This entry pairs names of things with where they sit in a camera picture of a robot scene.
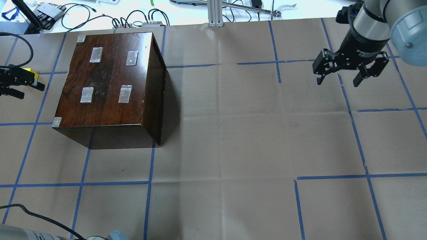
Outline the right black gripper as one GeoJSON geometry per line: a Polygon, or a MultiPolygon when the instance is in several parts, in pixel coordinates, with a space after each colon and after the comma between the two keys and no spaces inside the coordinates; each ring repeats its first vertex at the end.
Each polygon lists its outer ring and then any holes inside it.
{"type": "Polygon", "coordinates": [[[358,87],[364,79],[379,76],[390,59],[383,48],[387,40],[369,40],[350,30],[339,49],[333,52],[322,49],[315,59],[313,73],[319,75],[316,82],[321,85],[326,75],[339,70],[358,70],[353,86],[358,87]]]}

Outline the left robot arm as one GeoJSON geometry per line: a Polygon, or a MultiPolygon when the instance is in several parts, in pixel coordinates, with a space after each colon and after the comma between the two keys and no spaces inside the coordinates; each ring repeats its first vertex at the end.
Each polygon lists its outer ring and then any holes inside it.
{"type": "MultiPolygon", "coordinates": [[[[3,66],[1,67],[1,95],[9,95],[18,99],[24,98],[22,91],[12,88],[13,86],[28,86],[38,91],[44,91],[45,85],[38,81],[38,74],[18,66],[3,66]]],[[[74,236],[75,240],[128,240],[129,238],[119,230],[111,232],[108,236],[93,235],[84,237],[77,233],[70,227],[53,220],[49,217],[45,217],[40,214],[36,214],[29,211],[23,204],[9,204],[1,206],[1,209],[8,209],[17,207],[20,208],[24,213],[31,217],[36,217],[40,220],[49,222],[55,226],[62,228],[74,236]]],[[[1,239],[2,240],[64,240],[64,237],[44,233],[35,230],[29,230],[26,228],[14,227],[10,225],[1,224],[1,239]]]]}

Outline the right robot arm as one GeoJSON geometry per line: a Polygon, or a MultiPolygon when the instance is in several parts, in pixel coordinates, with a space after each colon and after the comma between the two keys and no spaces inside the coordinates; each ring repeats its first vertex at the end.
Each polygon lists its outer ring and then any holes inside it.
{"type": "Polygon", "coordinates": [[[427,6],[425,0],[359,0],[337,12],[337,23],[349,30],[337,52],[323,49],[312,68],[320,85],[339,70],[358,70],[354,87],[378,77],[389,62],[383,50],[389,40],[407,64],[426,66],[427,6]]]}

